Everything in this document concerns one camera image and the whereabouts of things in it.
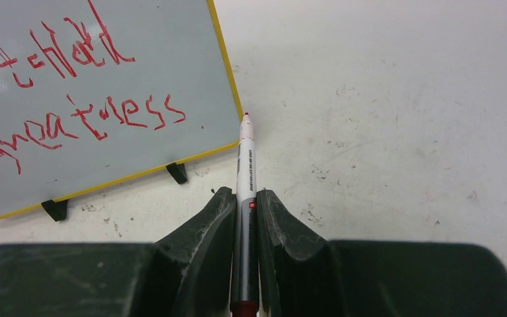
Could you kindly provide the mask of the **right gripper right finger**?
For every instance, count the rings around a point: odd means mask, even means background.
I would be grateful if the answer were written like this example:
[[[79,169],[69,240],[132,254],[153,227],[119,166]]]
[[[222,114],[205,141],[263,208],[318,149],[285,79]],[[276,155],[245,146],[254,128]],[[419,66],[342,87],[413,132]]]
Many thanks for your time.
[[[507,316],[507,270],[473,244],[326,240],[257,193],[262,316]]]

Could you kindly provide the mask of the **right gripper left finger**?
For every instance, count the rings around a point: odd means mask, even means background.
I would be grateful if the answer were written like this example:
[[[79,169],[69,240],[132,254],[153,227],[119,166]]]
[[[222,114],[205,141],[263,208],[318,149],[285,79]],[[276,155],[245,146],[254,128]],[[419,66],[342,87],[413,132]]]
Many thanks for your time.
[[[236,197],[155,243],[0,244],[0,316],[229,316]]]

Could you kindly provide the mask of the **red white marker pen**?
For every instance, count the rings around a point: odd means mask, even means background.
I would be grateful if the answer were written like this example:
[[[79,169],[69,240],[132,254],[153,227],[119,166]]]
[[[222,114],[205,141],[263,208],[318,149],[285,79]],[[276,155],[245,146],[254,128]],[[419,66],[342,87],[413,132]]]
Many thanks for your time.
[[[245,113],[240,124],[236,176],[236,222],[232,258],[230,311],[256,316],[259,310],[257,184],[254,127]]]

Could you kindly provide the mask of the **yellow framed whiteboard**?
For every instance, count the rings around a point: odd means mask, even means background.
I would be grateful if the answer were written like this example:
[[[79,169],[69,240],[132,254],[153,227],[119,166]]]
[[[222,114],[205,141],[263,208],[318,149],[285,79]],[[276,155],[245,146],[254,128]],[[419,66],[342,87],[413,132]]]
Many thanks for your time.
[[[0,1],[0,219],[229,149],[213,1]]]

